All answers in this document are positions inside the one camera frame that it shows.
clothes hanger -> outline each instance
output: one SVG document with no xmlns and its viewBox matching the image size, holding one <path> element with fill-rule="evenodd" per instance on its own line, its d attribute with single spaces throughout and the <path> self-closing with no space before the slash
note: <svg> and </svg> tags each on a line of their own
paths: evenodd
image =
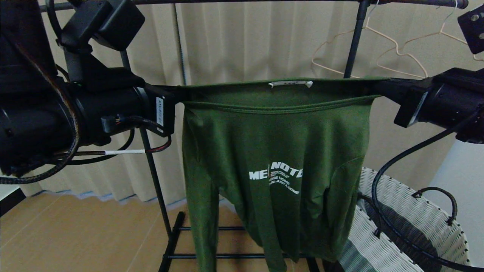
<svg viewBox="0 0 484 272">
<path fill-rule="evenodd" d="M 413 60 L 414 60 L 414 61 L 415 61 L 415 62 L 418 64 L 418 66 L 421 68 L 421 70 L 423 71 L 424 76 L 418 76 L 418 75 L 414 75 L 414 74 L 409 74 L 409 73 L 401 72 L 401 71 L 394 70 L 394 69 L 390 69 L 390 68 L 386 68 L 386 67 L 384 67 L 384 68 L 385 68 L 385 69 L 387 69 L 387 70 L 391 70 L 391 71 L 393 71 L 393 72 L 401 73 L 401 74 L 408 75 L 408 76 L 415 76 L 415 77 L 419 77 L 419 78 L 425 78 L 425 77 L 428 77 L 427 71 L 425 70 L 424 66 L 423 66 L 423 65 L 420 63 L 420 61 L 418 61 L 418 59 L 417 59 L 416 57 L 414 57 L 412 54 L 407 54 L 407 53 L 406 53 L 406 54 L 401 54 L 401 53 L 398 51 L 398 42 L 397 42 L 395 39 L 392 39 L 391 37 L 389 37 L 389 36 L 387 36 L 387 35 L 385 35 L 385 34 L 381 33 L 380 31 L 378 31 L 378 30 L 376 30 L 376 29 L 371 28 L 370 26 L 368 26 L 368 25 L 369 25 L 369 22 L 370 22 L 371 14 L 372 14 L 372 13 L 373 13 L 373 11 L 374 11 L 374 10 L 377 8 L 377 6 L 378 6 L 379 2 L 380 2 L 380 0 L 378 0 L 378 1 L 377 1 L 376 5 L 373 7 L 373 9 L 372 9 L 372 10 L 370 11 L 370 13 L 368 14 L 368 19 L 366 20 L 366 25 L 365 25 L 365 26 L 362 28 L 362 30 L 363 30 L 363 29 L 367 29 L 367 30 L 369 30 L 369 31 L 371 31 L 371 32 L 373 32 L 373 33 L 376 33 L 377 35 L 379 35 L 379 36 L 381 36 L 381 37 L 383 37 L 383 38 L 385 38 L 385 39 L 387 39 L 387 40 L 389 40 L 389 41 L 393 42 L 393 43 L 395 44 L 395 47 L 391 48 L 390 50 L 392 50 L 392 49 L 396 49 L 396 53 L 397 53 L 397 55 L 399 55 L 399 56 L 408 56 L 408 57 L 412 58 L 412 59 L 413 59 Z M 317 49 L 314 51 L 314 53 L 313 53 L 313 57 L 312 57 L 312 59 L 311 59 L 311 62 L 312 62 L 314 65 L 319 66 L 319 67 L 321 67 L 321 68 L 323 68 L 323 69 L 326 69 L 326 70 L 329 70 L 329 71 L 332 71 L 332 72 L 335 72 L 335 73 L 338 73 L 338 74 L 343 75 L 344 73 L 342 73 L 342 72 L 340 72 L 340 71 L 337 71 L 337 70 L 335 70 L 335 69 L 331 69 L 331 68 L 329 68 L 329 67 L 327 67 L 327 66 L 324 66 L 324 65 L 321 65 L 321 64 L 319 64 L 319 63 L 316 63 L 316 62 L 314 61 L 314 59 L 315 59 L 315 57 L 316 57 L 317 52 L 318 52 L 318 51 L 319 51 L 319 50 L 320 50 L 320 49 L 321 49 L 321 48 L 322 48 L 322 47 L 323 47 L 325 44 L 331 44 L 332 42 L 334 42 L 334 40 L 335 40 L 337 37 L 339 37 L 339 36 L 341 36 L 341 35 L 343 35 L 343 34 L 347 34 L 347 33 L 354 32 L 354 31 L 355 31 L 355 30 L 349 30 L 349 31 L 345 31 L 345 32 L 339 33 L 339 34 L 335 35 L 335 36 L 334 36 L 334 37 L 333 37 L 331 40 L 327 40 L 327 41 L 323 42 L 323 43 L 322 43 L 321 45 L 319 45 L 319 47 L 318 47 L 318 48 L 317 48 Z"/>
<path fill-rule="evenodd" d="M 451 12 L 449 15 L 447 15 L 447 17 L 445 17 L 444 22 L 442 23 L 442 26 L 440 27 L 440 30 L 439 30 L 438 32 L 434 32 L 434 33 L 426 34 L 426 35 L 424 35 L 424 36 L 421 36 L 421 37 L 418 37 L 418 38 L 413 38 L 413 39 L 411 39 L 411 40 L 408 40 L 408 41 L 406 41 L 406 42 L 403 44 L 403 46 L 402 46 L 401 50 L 403 51 L 403 49 L 405 48 L 405 46 L 406 46 L 408 43 L 410 43 L 410 42 L 413 42 L 413 41 L 416 41 L 416 40 L 419 40 L 419 39 L 422 39 L 422 38 L 430 37 L 430 36 L 441 35 L 441 34 L 442 34 L 442 35 L 444 35 L 444 36 L 446 36 L 446 37 L 452 38 L 452 39 L 454 39 L 454 40 L 456 40 L 456 41 L 458 41 L 458 42 L 460 42 L 460 43 L 463 43 L 463 44 L 465 44 L 465 45 L 468 45 L 466 41 L 464 41 L 464 40 L 462 40 L 462 39 L 459 39 L 459 38 L 457 38 L 457 37 L 455 37 L 455 36 L 452 36 L 452 35 L 450 35 L 450 34 L 448 34 L 448 33 L 445 33 L 445 32 L 443 31 L 443 30 L 444 30 L 444 27 L 445 27 L 445 23 L 447 22 L 447 20 L 449 19 L 449 17 L 450 17 L 450 16 L 452 16 L 452 14 L 454 14 L 454 12 L 455 12 L 456 10 L 457 10 L 457 0 L 455 1 L 455 7 L 454 7 L 454 9 L 452 10 L 452 12 Z M 387 50 L 387 51 L 383 52 L 381 55 L 379 55 L 379 56 L 378 56 L 378 58 L 377 58 L 377 66 L 378 66 L 378 67 L 383 68 L 383 69 L 387 69 L 387 70 L 390 70 L 390 71 L 394 71 L 394 70 L 393 70 L 393 69 L 391 69 L 391 68 L 388 68 L 388 67 L 385 67 L 385 66 L 382 66 L 382 65 L 380 65 L 380 64 L 379 64 L 379 60 L 380 60 L 380 58 L 381 58 L 381 57 L 383 57 L 383 55 L 385 55 L 386 53 L 388 53 L 389 51 L 391 51 L 391 50 L 393 50 L 393 49 L 395 49 L 395 47 L 394 47 L 394 48 L 390 48 L 389 50 Z M 484 61 L 484 59 L 478 59 L 478 58 L 476 57 L 476 55 L 472 55 L 472 58 L 473 58 L 474 60 L 476 60 L 476 61 Z"/>
</svg>

curtain fold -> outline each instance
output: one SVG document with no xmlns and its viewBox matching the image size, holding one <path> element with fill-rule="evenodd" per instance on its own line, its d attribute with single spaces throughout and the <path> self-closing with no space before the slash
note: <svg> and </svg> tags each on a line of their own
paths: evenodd
<svg viewBox="0 0 484 272">
<path fill-rule="evenodd" d="M 483 3 L 484 0 L 471 1 L 466 11 Z M 138 8 L 146 21 L 127 49 L 133 72 L 151 84 L 182 85 L 184 68 L 187 84 L 191 85 L 296 76 L 342 78 L 313 65 L 311 58 L 325 40 L 354 28 L 358 3 L 193 3 L 142 5 Z M 438 31 L 451 11 L 452 8 L 436 10 L 434 6 L 390 3 L 375 9 L 370 26 L 391 36 L 402 46 L 409 39 Z M 457 17 L 464 12 L 456 10 L 446 24 L 446 32 L 463 38 Z M 73 13 L 73 10 L 58 11 L 60 24 L 64 25 Z M 65 68 L 63 52 L 55 44 L 46 14 L 43 14 L 43 19 L 54 59 Z M 325 45 L 316 54 L 315 61 L 343 71 L 351 37 L 352 33 L 344 34 Z M 119 52 L 94 41 L 91 45 L 93 55 L 106 66 L 122 66 Z M 392 47 L 392 42 L 363 30 L 353 75 L 412 78 L 377 67 L 377 57 Z M 472 60 L 466 45 L 442 35 L 409 43 L 403 51 L 417 57 L 429 76 L 452 67 L 471 70 L 484 67 L 484 62 Z M 418 65 L 410 58 L 399 57 L 395 53 L 383 56 L 380 64 L 422 75 Z M 393 119 L 397 111 L 398 105 L 386 98 L 378 98 L 374 102 L 366 167 L 379 169 L 401 151 L 441 131 L 426 123 L 407 129 L 396 126 Z M 154 155 L 167 203 L 185 195 L 181 159 L 182 118 L 183 105 L 180 104 L 176 108 L 172 146 Z M 82 150 L 117 149 L 127 137 L 128 134 L 123 133 L 114 136 L 107 146 L 89 146 Z M 152 146 L 159 146 L 165 139 L 150 135 L 150 141 Z M 403 159 L 388 174 L 413 188 L 425 187 L 453 142 L 454 136 L 449 136 L 434 143 Z M 131 148 L 142 148 L 139 132 Z M 26 195 L 41 190 L 72 190 L 76 194 L 89 191 L 97 195 L 113 194 L 115 199 L 134 194 L 141 200 L 156 197 L 143 154 L 121 155 L 88 166 L 68 166 L 50 179 L 21 188 Z"/>
</svg>

floor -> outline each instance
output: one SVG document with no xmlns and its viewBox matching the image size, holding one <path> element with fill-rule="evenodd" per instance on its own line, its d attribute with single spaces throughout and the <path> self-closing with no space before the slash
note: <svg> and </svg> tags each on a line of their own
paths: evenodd
<svg viewBox="0 0 484 272">
<path fill-rule="evenodd" d="M 183 205 L 169 211 L 173 224 Z M 240 226 L 221 207 L 221 226 Z M 219 232 L 220 253 L 261 253 L 243 231 Z M 167 236 L 156 202 L 137 198 L 120 204 L 96 197 L 40 194 L 28 197 L 0 218 L 2 272 L 156 272 Z M 177 253 L 194 253 L 190 232 L 182 232 Z M 218 260 L 222 272 L 266 272 L 263 259 Z M 288 271 L 307 272 L 302 259 Z M 174 260 L 170 271 L 197 271 L 196 260 Z"/>
</svg>

black metal rack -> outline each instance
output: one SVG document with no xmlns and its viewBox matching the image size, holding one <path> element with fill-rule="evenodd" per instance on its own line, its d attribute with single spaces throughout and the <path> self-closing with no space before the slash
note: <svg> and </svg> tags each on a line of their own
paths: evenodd
<svg viewBox="0 0 484 272">
<path fill-rule="evenodd" d="M 356 52 L 358 50 L 360 37 L 363 29 L 363 22 L 366 18 L 366 12 L 368 7 L 371 4 L 375 4 L 376 0 L 342 0 L 342 1 L 358 1 L 359 8 L 358 13 L 356 16 L 356 26 L 355 31 L 353 33 L 353 38 L 351 41 L 351 47 L 348 54 L 348 60 L 345 68 L 344 78 L 349 78 L 351 72 L 353 70 L 353 64 L 355 62 Z M 458 8 L 466 8 L 468 1 L 467 0 L 381 0 L 379 4 L 389 3 L 389 2 L 406 2 L 406 3 L 416 3 L 416 4 L 430 4 L 430 5 L 437 5 L 437 6 L 449 6 L 454 7 L 456 5 Z M 134 0 L 136 4 L 158 4 L 158 3 L 194 3 L 194 2 L 251 2 L 249 0 Z M 56 10 L 62 9 L 70 9 L 66 3 L 56 4 Z M 128 70 L 131 70 L 130 63 L 128 60 L 128 55 L 126 51 L 121 52 L 121 59 L 123 66 Z M 141 138 L 143 140 L 143 145 L 146 150 L 150 149 L 150 141 L 148 139 L 148 134 L 146 129 L 140 128 Z M 159 272 L 168 272 L 170 269 L 171 261 L 174 259 L 195 259 L 197 258 L 195 254 L 175 254 L 175 249 L 177 246 L 178 238 L 180 237 L 180 233 L 182 231 L 190 231 L 190 227 L 183 227 L 183 223 L 185 221 L 185 213 L 179 212 L 177 218 L 175 220 L 175 224 L 173 228 L 170 225 L 168 213 L 166 211 L 165 200 L 163 198 L 160 182 L 158 180 L 158 174 L 156 171 L 155 163 L 153 160 L 153 154 L 147 153 L 146 158 L 148 160 L 148 164 L 150 167 L 151 178 L 153 180 L 153 184 L 156 190 L 156 195 L 158 198 L 158 203 L 160 205 L 161 214 L 163 217 L 163 221 L 165 223 L 166 233 L 168 235 L 168 244 L 166 246 L 165 253 L 162 257 L 162 262 L 159 268 Z M 219 227 L 218 230 L 220 231 L 244 231 L 243 227 Z M 217 259 L 260 259 L 264 258 L 264 254 L 217 254 Z M 310 272 L 319 272 L 319 267 L 316 263 L 314 257 L 301 255 L 301 258 L 306 258 L 308 268 Z M 323 266 L 326 271 L 334 271 L 338 269 L 338 266 L 323 261 Z"/>
</svg>

tile grout line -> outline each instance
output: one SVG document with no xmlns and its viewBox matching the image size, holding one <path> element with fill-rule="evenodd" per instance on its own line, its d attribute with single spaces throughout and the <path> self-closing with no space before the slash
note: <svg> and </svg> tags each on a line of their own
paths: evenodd
<svg viewBox="0 0 484 272">
<path fill-rule="evenodd" d="M 153 221 L 153 224 L 151 225 L 150 229 L 148 229 L 148 231 L 146 232 L 146 235 L 145 235 L 145 238 L 143 239 L 143 241 L 141 242 L 141 245 L 139 245 L 139 248 L 138 250 L 136 251 L 135 255 L 133 256 L 133 259 L 131 260 L 131 263 L 129 264 L 128 266 L 128 269 L 126 269 L 126 272 L 129 272 L 129 270 L 131 269 L 131 267 L 133 266 L 134 262 L 135 262 L 135 259 L 136 257 L 138 257 L 138 253 L 141 251 L 141 247 L 144 245 L 144 243 L 146 242 L 146 239 L 148 238 L 148 235 L 151 233 L 151 230 L 153 229 L 156 221 L 158 221 L 158 218 L 160 217 L 161 215 L 161 212 L 158 212 L 158 215 L 156 216 L 156 219 Z"/>
<path fill-rule="evenodd" d="M 45 212 L 45 210 L 47 210 L 50 206 L 52 206 L 52 204 L 56 203 L 57 200 L 59 200 L 59 198 L 61 196 L 65 195 L 65 192 L 62 193 L 58 198 L 56 198 L 56 200 L 54 200 L 52 203 L 50 203 L 49 205 L 47 205 L 47 207 L 45 207 L 40 213 L 38 213 L 34 218 L 32 218 L 27 224 L 25 224 L 25 226 L 23 226 L 13 237 L 11 237 L 5 244 L 3 244 L 0 249 L 4 248 L 8 243 L 10 243 L 11 240 L 13 240 L 15 237 L 17 237 L 17 235 L 19 235 L 20 232 L 22 232 L 27 226 L 29 226 L 35 219 L 37 219 L 42 213 Z"/>
</svg>

